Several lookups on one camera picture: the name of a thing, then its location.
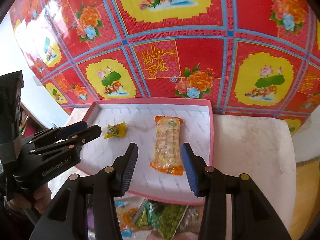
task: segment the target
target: silver rivet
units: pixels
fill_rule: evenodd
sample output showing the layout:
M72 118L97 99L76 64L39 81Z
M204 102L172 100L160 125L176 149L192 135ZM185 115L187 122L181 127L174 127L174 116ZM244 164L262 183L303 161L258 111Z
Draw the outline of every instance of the silver rivet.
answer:
M206 172L214 172L214 167L212 167L212 166L206 166L206 167L204 168L204 170L205 170Z
M76 180L76 179L78 179L78 174L76 174L76 173L71 174L71 175L69 176L69 179L70 179L70 180Z
M249 179L250 179L249 175L246 174L246 173L241 174L241 175L240 175L240 178L241 178L242 180L249 180Z
M113 167L112 167L112 166L107 166L107 167L104 168L104 171L105 171L106 173L113 172Z

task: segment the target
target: white table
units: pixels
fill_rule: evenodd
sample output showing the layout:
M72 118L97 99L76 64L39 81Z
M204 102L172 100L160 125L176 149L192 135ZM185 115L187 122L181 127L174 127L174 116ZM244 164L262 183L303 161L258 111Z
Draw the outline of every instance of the white table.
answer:
M75 108L66 125L82 120L87 108ZM224 174L247 173L269 200L288 229L296 195L296 164L293 144L285 121L274 118L214 115L213 165ZM69 169L49 182L52 197L68 176ZM227 235L231 239L231 197L227 196Z

